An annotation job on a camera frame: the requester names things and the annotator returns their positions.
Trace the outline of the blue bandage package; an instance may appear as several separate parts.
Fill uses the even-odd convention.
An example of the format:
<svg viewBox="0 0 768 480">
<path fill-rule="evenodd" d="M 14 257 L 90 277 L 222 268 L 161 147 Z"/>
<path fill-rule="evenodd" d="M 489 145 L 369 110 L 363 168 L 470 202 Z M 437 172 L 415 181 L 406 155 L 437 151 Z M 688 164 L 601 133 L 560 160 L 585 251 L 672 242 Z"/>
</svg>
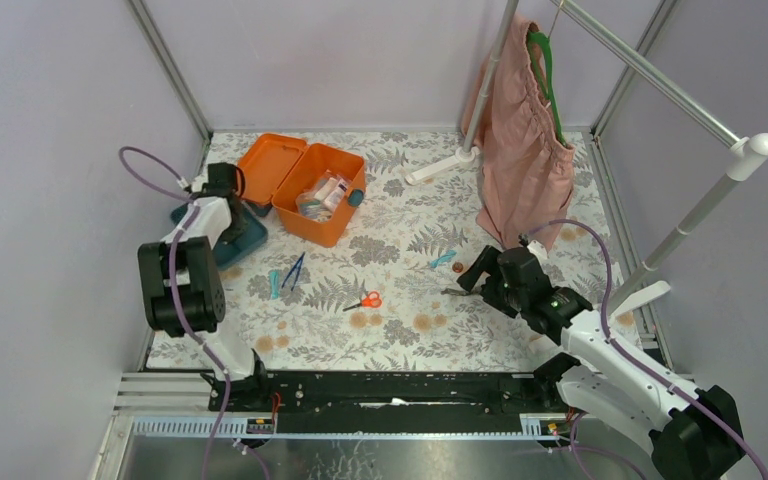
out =
<svg viewBox="0 0 768 480">
<path fill-rule="evenodd" d="M 298 195 L 296 207 L 302 217 L 317 223 L 327 222 L 332 217 L 332 212 L 316 198 L 316 192 L 313 190 L 306 190 Z"/>
</svg>

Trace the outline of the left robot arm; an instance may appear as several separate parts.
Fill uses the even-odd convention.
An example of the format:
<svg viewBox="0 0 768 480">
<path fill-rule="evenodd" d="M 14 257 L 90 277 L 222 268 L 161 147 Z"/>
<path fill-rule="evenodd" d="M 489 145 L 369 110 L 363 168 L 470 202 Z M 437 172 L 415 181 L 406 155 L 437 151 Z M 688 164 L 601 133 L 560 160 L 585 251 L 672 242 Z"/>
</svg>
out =
<svg viewBox="0 0 768 480">
<path fill-rule="evenodd" d="M 177 224 L 162 240 L 137 252 L 146 320 L 154 331 L 187 338 L 213 364 L 206 381 L 248 411 L 269 401 L 265 367 L 254 349 L 221 330 L 227 312 L 222 271 L 261 246 L 265 227 L 241 201 L 243 172 L 211 164 L 175 212 Z"/>
</svg>

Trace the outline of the white gauze packet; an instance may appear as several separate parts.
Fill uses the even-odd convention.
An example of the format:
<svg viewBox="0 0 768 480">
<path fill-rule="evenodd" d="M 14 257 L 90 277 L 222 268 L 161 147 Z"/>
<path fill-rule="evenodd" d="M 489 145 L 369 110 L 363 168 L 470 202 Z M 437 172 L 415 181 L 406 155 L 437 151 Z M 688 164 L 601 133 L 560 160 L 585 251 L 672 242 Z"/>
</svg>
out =
<svg viewBox="0 0 768 480">
<path fill-rule="evenodd" d="M 317 191 L 317 198 L 330 212 L 335 212 L 349 190 L 350 183 L 341 176 L 329 176 Z"/>
</svg>

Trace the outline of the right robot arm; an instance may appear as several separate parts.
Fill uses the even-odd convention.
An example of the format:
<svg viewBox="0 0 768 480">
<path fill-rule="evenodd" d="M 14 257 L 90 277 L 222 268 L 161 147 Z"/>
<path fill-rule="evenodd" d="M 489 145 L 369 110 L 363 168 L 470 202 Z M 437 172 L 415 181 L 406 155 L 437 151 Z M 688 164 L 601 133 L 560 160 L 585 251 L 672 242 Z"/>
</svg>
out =
<svg viewBox="0 0 768 480">
<path fill-rule="evenodd" d="M 718 479 L 747 455 L 728 392 L 700 389 L 610 334 L 583 296 L 552 285 L 530 247 L 487 246 L 457 283 L 560 347 L 533 372 L 543 410 L 593 415 L 647 452 L 664 479 Z"/>
</svg>

